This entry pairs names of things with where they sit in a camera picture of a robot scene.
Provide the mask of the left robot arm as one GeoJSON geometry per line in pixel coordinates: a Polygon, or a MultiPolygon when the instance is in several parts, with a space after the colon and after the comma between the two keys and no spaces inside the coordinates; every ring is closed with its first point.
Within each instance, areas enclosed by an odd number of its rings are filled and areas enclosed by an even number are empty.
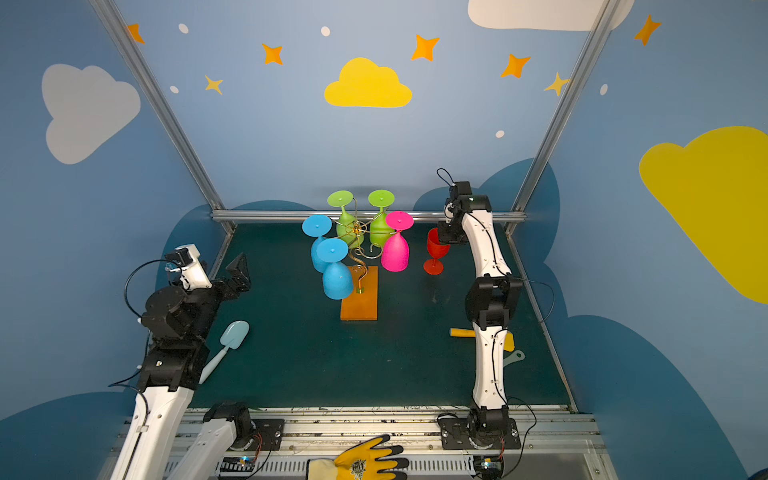
{"type": "Polygon", "coordinates": [[[241,253],[226,267],[229,277],[211,280],[193,245],[184,245],[160,261],[179,279],[154,292],[138,316],[151,333],[135,387],[133,419],[113,479],[160,479],[181,420],[197,390],[208,360],[207,337],[222,302],[251,288],[247,257],[241,253]]]}

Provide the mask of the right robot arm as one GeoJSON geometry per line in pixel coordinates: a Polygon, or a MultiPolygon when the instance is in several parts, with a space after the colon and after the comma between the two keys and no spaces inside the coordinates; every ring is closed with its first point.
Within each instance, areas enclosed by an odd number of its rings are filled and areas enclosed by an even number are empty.
{"type": "Polygon", "coordinates": [[[475,334],[469,437],[480,445],[493,444],[511,432],[503,353],[522,282],[514,277],[500,251],[487,196],[466,193],[454,185],[444,215],[438,223],[438,239],[469,245],[475,268],[475,280],[465,298],[466,315],[475,334]]]}

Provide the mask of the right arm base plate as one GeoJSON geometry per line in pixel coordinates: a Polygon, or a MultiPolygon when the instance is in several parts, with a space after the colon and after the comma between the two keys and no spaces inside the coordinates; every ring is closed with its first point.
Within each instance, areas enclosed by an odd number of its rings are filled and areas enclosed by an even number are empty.
{"type": "Polygon", "coordinates": [[[501,411],[471,412],[466,418],[443,413],[437,424],[444,450],[515,450],[522,445],[515,421],[501,411]]]}

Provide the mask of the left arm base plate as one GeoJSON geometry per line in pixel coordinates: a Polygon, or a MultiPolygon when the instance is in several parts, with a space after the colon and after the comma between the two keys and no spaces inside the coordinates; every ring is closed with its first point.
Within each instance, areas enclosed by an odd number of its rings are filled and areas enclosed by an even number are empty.
{"type": "Polygon", "coordinates": [[[284,419],[252,419],[236,423],[231,451],[277,451],[284,435],[284,419]]]}

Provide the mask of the pink wine glass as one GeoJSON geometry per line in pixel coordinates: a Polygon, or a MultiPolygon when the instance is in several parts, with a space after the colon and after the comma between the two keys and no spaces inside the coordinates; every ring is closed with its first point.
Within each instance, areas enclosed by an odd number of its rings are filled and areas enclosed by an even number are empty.
{"type": "Polygon", "coordinates": [[[381,264],[389,272],[402,272],[408,267],[410,258],[410,247],[402,233],[414,225],[414,219],[407,212],[396,211],[387,216],[386,223],[394,234],[383,247],[381,264]]]}

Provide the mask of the red wine glass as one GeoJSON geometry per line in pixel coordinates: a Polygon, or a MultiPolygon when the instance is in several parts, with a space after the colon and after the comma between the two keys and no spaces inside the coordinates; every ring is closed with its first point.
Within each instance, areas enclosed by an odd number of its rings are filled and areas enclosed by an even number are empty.
{"type": "Polygon", "coordinates": [[[425,272],[432,276],[442,274],[444,265],[441,259],[444,258],[449,251],[450,246],[440,242],[438,229],[432,228],[427,236],[427,252],[430,258],[424,262],[423,268],[425,272]]]}

